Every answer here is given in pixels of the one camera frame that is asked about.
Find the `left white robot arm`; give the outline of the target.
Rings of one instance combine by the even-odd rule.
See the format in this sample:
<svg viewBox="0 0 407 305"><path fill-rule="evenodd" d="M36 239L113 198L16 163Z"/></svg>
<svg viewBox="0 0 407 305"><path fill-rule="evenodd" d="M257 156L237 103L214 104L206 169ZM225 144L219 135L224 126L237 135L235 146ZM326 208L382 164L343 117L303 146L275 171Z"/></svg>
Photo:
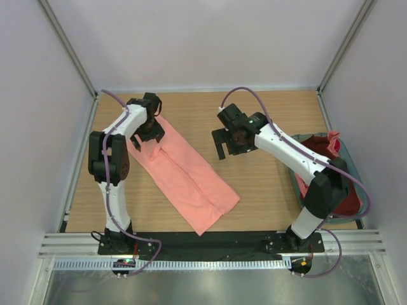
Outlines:
<svg viewBox="0 0 407 305"><path fill-rule="evenodd" d="M165 131L156 117L162 101L154 93L128 102L108 90L102 93L120 103L123 112L107 128L92 131L88 140L88 172L102 192L106 209L104 232L95 239L99 255L130 254L139 239L133 233L125 199L125 180L130 171L127 144L140 151L142 142L161 141Z"/></svg>

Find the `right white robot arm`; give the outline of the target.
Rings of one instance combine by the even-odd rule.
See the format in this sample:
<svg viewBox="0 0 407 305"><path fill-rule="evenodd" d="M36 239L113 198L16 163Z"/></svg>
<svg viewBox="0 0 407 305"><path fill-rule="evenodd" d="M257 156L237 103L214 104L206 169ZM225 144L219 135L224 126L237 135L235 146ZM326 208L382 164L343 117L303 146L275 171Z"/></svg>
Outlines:
<svg viewBox="0 0 407 305"><path fill-rule="evenodd" d="M295 252L302 251L315 230L348 197L347 163L311 151L260 112L248 116L230 104L218 109L217 118L223 127L212 131L212 138L219 159L261 149L298 174L307 185L303 208L286 230L287 246Z"/></svg>

